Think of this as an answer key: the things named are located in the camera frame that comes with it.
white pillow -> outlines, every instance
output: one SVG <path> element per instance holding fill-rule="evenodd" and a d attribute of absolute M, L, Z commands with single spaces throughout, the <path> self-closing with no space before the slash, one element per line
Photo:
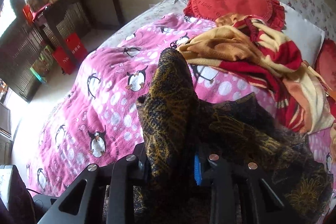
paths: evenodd
<path fill-rule="evenodd" d="M 299 48 L 302 60 L 314 67 L 316 58 L 322 47 L 325 32 L 303 18 L 297 11 L 281 3 L 285 8 L 285 27 L 282 32 L 292 39 Z"/>

black cable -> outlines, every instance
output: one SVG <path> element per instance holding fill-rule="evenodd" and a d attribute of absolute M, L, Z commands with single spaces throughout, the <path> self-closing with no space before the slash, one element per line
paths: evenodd
<path fill-rule="evenodd" d="M 26 189 L 27 189 L 28 191 L 32 191 L 32 192 L 34 192 L 34 193 L 37 193 L 37 194 L 41 195 L 41 193 L 36 192 L 35 190 L 29 189 L 29 188 L 26 188 Z"/>

black and gold fabric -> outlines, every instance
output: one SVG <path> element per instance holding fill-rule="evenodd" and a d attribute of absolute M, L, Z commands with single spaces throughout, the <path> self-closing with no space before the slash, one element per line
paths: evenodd
<path fill-rule="evenodd" d="M 254 93 L 212 104 L 199 100 L 182 55 L 161 53 L 149 93 L 137 100 L 151 177 L 134 191 L 137 223 L 208 223 L 210 191 L 197 187 L 197 140 L 236 164 L 261 166 L 305 220 L 316 222 L 332 193 L 332 177 L 314 161 L 306 135 L 278 124 Z"/>

red and yellow blanket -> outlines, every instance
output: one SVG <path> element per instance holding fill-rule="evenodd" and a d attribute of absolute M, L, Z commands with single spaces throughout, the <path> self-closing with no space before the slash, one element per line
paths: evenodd
<path fill-rule="evenodd" d="M 253 16 L 229 15 L 216 24 L 178 47 L 188 63 L 232 72 L 268 89 L 277 104 L 277 119 L 295 132 L 332 125 L 323 79 L 302 60 L 290 38 Z"/>

window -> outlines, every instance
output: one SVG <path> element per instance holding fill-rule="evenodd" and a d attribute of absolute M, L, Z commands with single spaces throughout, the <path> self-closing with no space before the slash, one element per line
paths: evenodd
<path fill-rule="evenodd" d="M 16 15 L 9 0 L 3 1 L 2 11 L 0 11 L 0 37 L 8 26 L 16 19 Z"/>

